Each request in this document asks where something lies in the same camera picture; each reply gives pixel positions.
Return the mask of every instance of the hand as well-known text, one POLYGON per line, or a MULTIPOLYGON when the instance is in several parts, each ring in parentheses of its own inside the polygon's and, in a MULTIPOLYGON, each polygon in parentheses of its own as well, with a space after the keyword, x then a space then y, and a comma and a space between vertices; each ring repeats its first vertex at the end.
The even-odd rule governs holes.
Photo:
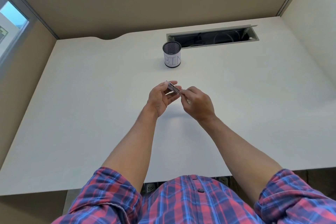
POLYGON ((196 121, 202 122, 216 117, 212 101, 207 94, 194 86, 181 90, 180 93, 183 109, 196 121))
MULTIPOLYGON (((174 85, 177 84, 177 81, 170 81, 170 82, 174 85)), ((180 95, 174 92, 169 93, 170 91, 171 90, 168 89, 168 82, 163 82, 160 83, 155 88, 153 88, 149 93, 147 105, 155 108, 158 117, 160 117, 164 113, 169 104, 171 104, 180 97, 180 95)))

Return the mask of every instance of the person's left hand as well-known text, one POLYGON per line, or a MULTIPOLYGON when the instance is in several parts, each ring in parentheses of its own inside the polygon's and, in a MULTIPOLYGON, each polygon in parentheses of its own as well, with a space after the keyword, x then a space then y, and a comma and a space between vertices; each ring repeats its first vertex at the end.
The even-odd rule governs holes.
MULTIPOLYGON (((174 85, 177 84, 177 81, 170 82, 174 85)), ((170 91, 171 90, 168 89, 168 82, 163 82, 160 83, 158 86, 154 87, 149 93, 147 104, 156 109, 158 117, 160 117, 164 113, 169 104, 171 104, 180 97, 179 94, 176 94, 174 92, 169 93, 170 91)))

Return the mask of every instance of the shirt sleeve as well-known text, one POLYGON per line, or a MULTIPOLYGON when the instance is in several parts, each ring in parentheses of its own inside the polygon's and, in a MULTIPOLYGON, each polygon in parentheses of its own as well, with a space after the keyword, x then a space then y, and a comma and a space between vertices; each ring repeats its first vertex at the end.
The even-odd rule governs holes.
POLYGON ((254 209, 265 223, 336 223, 336 201, 287 169, 271 178, 254 209))
POLYGON ((141 219, 141 195, 118 172, 99 168, 73 202, 68 214, 52 224, 135 224, 141 219))

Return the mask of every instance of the red and blue plaid shirt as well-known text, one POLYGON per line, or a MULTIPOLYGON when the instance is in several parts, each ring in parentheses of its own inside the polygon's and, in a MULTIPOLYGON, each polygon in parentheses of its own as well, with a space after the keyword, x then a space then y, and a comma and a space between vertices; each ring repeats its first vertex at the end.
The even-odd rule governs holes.
POLYGON ((336 202, 292 171, 275 174, 254 210, 220 182, 181 176, 142 197, 118 172, 99 168, 67 215, 53 224, 106 223, 336 223, 336 202))

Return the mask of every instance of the person's right hand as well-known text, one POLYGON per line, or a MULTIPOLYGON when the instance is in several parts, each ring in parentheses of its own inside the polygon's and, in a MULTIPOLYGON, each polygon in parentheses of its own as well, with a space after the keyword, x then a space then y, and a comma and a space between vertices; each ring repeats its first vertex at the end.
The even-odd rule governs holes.
POLYGON ((181 90, 180 93, 183 109, 196 121, 202 122, 216 117, 212 101, 207 94, 194 86, 181 90))

